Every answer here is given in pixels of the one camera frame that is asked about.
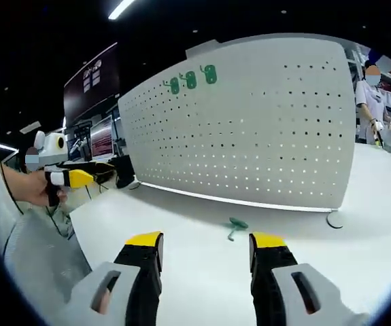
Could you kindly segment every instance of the white lab coat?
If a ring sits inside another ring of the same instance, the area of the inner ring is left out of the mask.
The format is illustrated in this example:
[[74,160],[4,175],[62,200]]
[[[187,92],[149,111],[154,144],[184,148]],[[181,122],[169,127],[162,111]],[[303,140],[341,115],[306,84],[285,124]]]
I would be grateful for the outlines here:
[[[356,86],[356,104],[366,104],[371,112],[371,115],[381,123],[384,118],[384,110],[386,106],[382,100],[382,95],[376,87],[370,86],[366,80],[360,80]],[[360,114],[360,133],[359,139],[366,139],[368,144],[374,144],[372,128],[370,121]]]

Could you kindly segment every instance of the white table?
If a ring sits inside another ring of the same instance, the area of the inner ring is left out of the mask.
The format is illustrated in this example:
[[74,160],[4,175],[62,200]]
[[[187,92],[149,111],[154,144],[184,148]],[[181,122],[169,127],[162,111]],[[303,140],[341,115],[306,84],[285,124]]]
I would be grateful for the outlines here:
[[[113,261],[135,234],[164,232],[163,293],[157,325],[255,325],[248,232],[283,236],[341,290],[356,312],[374,312],[391,290],[391,154],[356,144],[350,183],[330,228],[326,213],[239,206],[140,186],[101,194],[71,213],[94,269]],[[227,240],[229,217],[249,224]]]

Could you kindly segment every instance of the green sticker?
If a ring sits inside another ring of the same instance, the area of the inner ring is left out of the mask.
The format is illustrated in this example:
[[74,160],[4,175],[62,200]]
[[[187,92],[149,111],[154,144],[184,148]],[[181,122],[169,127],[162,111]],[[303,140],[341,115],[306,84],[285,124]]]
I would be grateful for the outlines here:
[[163,86],[169,86],[171,87],[171,93],[173,94],[179,94],[180,87],[179,87],[179,79],[177,77],[172,77],[169,81],[169,84],[165,83],[165,80],[162,81]]
[[213,65],[207,65],[204,70],[203,66],[200,66],[200,70],[202,73],[206,75],[206,82],[208,84],[214,84],[218,80],[218,77],[216,76],[216,68]]
[[186,76],[183,77],[181,73],[179,73],[180,79],[186,80],[186,85],[188,86],[189,90],[193,90],[197,86],[197,78],[195,77],[194,71],[188,71],[186,73]]

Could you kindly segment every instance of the face mask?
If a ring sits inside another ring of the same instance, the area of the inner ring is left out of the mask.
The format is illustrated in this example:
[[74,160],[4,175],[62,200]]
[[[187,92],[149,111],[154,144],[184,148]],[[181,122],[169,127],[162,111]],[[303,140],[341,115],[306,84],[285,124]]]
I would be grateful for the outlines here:
[[381,80],[381,75],[369,75],[366,76],[365,79],[370,86],[376,86]]

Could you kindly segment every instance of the pegboard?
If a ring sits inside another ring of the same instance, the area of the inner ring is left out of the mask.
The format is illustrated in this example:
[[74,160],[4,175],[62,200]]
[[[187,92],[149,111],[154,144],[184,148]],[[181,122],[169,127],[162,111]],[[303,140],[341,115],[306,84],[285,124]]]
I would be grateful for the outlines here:
[[172,66],[118,101],[137,178],[250,202],[336,209],[352,165],[343,48],[266,39]]

